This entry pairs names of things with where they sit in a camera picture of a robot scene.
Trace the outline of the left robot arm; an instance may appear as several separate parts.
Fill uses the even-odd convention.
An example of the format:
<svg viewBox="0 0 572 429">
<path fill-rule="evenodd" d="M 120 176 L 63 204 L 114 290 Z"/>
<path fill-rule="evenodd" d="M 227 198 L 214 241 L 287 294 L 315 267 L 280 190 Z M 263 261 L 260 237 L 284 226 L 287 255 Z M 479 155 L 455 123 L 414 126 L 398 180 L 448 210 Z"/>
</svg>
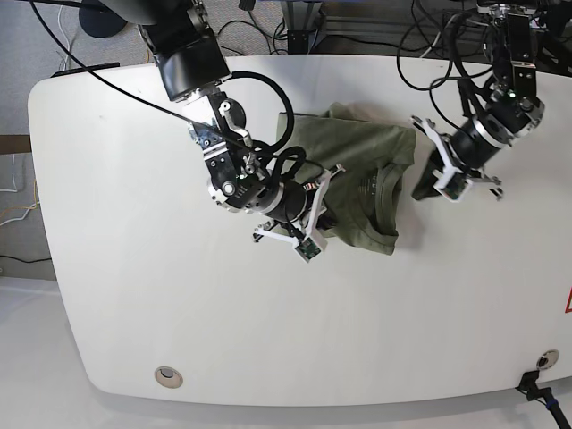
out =
<svg viewBox="0 0 572 429">
<path fill-rule="evenodd" d="M 466 121 L 454 134 L 441 133 L 428 119 L 412 122 L 434 145 L 412 191 L 416 201 L 443 197 L 459 202 L 475 185 L 484 185 L 503 197 L 502 182 L 485 172 L 486 164 L 501 150 L 536 129 L 543 119 L 544 104 L 537 96 L 536 47 L 533 18 L 541 7 L 536 1 L 479 1 L 475 9 L 452 16 L 439 32 L 447 44 L 450 65 L 457 76 L 446 74 L 429 89 L 456 81 Z M 458 50 L 458 32 L 470 17 L 481 15 L 489 70 L 483 85 L 475 83 Z"/>
</svg>

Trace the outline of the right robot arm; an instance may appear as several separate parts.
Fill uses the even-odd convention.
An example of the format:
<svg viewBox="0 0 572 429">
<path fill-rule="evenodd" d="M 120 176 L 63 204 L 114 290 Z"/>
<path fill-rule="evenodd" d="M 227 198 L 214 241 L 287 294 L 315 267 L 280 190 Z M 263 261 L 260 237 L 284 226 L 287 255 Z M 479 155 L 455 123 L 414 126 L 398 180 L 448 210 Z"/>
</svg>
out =
<svg viewBox="0 0 572 429">
<path fill-rule="evenodd" d="M 331 178 L 342 168 L 322 168 L 308 184 L 296 182 L 310 161 L 302 147 L 288 144 L 294 112 L 282 88 L 260 73 L 230 71 L 200 1 L 107 1 L 105 6 L 138 26 L 167 96 L 184 104 L 190 136 L 210 175 L 212 200 L 233 213 L 266 216 L 267 223 L 255 230 L 256 240 L 283 240 L 301 252 L 323 250 L 318 222 Z M 240 79 L 263 82 L 281 99 L 286 127 L 274 144 L 251 137 L 242 106 L 221 90 L 225 81 Z"/>
</svg>

